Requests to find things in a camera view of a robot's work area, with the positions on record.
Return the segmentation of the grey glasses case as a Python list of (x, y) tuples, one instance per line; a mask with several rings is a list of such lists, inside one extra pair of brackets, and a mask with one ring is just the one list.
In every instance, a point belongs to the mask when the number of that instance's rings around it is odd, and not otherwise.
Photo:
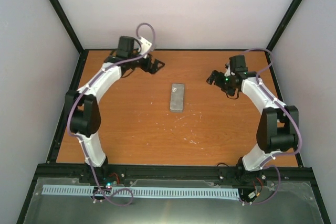
[(173, 83), (171, 87), (170, 111), (182, 112), (184, 104), (184, 88), (182, 83)]

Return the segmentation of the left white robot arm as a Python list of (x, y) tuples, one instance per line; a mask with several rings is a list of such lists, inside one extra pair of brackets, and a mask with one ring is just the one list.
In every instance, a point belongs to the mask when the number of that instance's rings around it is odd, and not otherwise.
[(97, 183), (108, 180), (109, 170), (103, 166), (107, 156), (102, 150), (98, 129), (101, 125), (99, 102), (109, 88), (128, 70), (141, 68), (155, 74), (164, 63), (152, 61), (153, 43), (143, 37), (121, 36), (116, 50), (104, 60), (98, 72), (82, 87), (70, 90), (65, 96), (67, 131), (76, 137), (85, 156), (93, 166), (91, 178)]

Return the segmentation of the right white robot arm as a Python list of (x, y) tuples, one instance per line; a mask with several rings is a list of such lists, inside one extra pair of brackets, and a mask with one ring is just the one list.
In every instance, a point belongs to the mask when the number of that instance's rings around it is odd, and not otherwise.
[(260, 112), (256, 145), (236, 165), (237, 179), (265, 168), (278, 156), (297, 155), (302, 147), (299, 112), (280, 101), (264, 84), (260, 72), (249, 71), (244, 55), (229, 58), (225, 72), (212, 71), (206, 82), (219, 87), (228, 98), (247, 96)]

